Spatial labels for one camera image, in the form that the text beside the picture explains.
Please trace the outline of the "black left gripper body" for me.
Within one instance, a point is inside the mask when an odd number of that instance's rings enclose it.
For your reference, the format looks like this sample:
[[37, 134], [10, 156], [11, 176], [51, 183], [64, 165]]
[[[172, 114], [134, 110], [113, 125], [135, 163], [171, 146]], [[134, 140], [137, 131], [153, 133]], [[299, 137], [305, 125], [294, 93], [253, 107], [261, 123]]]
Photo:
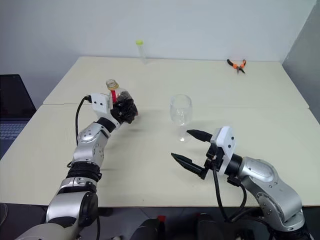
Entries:
[[119, 122], [120, 125], [122, 125], [126, 121], [125, 108], [122, 105], [114, 104], [110, 113]]

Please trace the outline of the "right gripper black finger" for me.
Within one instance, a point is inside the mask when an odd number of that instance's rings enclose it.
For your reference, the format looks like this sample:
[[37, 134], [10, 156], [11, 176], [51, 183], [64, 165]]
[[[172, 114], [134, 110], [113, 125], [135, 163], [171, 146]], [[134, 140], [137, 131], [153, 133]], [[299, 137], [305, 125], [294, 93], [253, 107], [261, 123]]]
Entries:
[[199, 178], [201, 179], [205, 179], [207, 173], [208, 173], [208, 169], [207, 168], [203, 168], [199, 165], [196, 165], [192, 162], [191, 159], [183, 156], [183, 155], [179, 155], [176, 153], [171, 153], [171, 156], [173, 157], [173, 159], [179, 163], [184, 169], [192, 172], [193, 174], [196, 174]]
[[192, 137], [194, 137], [195, 139], [200, 140], [202, 142], [207, 142], [207, 143], [210, 143], [213, 137], [212, 134], [202, 130], [197, 130], [197, 129], [189, 129], [186, 132]]

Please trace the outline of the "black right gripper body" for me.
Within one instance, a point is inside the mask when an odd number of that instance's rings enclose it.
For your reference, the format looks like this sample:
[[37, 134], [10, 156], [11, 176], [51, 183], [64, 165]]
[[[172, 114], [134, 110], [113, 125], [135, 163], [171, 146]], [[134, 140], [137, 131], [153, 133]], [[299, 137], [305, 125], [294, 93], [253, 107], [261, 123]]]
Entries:
[[201, 171], [200, 178], [204, 180], [208, 173], [208, 170], [212, 170], [214, 173], [217, 173], [223, 163], [223, 157], [225, 153], [224, 150], [217, 146], [215, 143], [212, 143], [206, 153], [206, 161], [204, 163], [204, 169]]

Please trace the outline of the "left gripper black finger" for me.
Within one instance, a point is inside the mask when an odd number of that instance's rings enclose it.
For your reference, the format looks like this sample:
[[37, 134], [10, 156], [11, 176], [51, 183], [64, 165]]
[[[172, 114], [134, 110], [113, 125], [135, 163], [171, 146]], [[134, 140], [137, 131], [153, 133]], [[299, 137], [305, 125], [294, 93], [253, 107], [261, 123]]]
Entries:
[[125, 115], [125, 116], [123, 117], [123, 121], [124, 121], [125, 123], [131, 124], [131, 123], [135, 120], [136, 116], [137, 116], [136, 113], [129, 114], [129, 115]]
[[121, 115], [124, 117], [135, 117], [139, 114], [133, 99], [125, 99], [121, 101], [119, 103], [119, 108]]

